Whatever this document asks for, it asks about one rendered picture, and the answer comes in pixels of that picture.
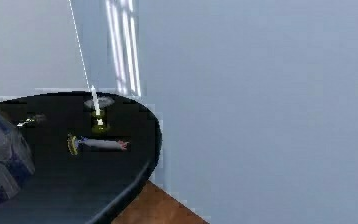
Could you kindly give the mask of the small dark shiny object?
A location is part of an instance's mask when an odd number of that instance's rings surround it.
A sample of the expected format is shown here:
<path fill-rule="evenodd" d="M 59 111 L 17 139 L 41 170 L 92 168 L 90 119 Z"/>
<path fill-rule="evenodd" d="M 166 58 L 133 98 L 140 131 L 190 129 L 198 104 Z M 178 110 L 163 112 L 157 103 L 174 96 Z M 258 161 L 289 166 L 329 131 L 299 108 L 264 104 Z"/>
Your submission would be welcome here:
<path fill-rule="evenodd" d="M 17 124 L 17 127 L 18 128 L 33 127 L 36 126 L 37 124 L 44 122 L 45 120 L 46 120 L 46 116 L 44 114 L 35 114 L 33 116 L 26 118 L 23 121 L 20 121 Z"/>

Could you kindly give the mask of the black round table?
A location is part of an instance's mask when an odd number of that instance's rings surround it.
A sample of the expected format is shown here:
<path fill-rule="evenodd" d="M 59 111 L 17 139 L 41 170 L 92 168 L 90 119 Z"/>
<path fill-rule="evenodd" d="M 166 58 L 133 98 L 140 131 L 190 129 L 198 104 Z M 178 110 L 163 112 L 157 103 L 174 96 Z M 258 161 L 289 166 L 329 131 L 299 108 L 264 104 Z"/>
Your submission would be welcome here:
<path fill-rule="evenodd" d="M 70 154 L 67 136 L 96 139 L 88 92 L 59 92 L 0 102 L 17 123 L 31 115 L 45 120 L 21 132 L 30 146 L 35 174 L 13 199 L 0 205 L 0 224 L 110 224 L 140 193 L 154 171 L 162 145 L 156 116 L 141 103 L 116 94 L 104 108 L 105 137 L 128 144 L 125 151 L 82 148 Z"/>

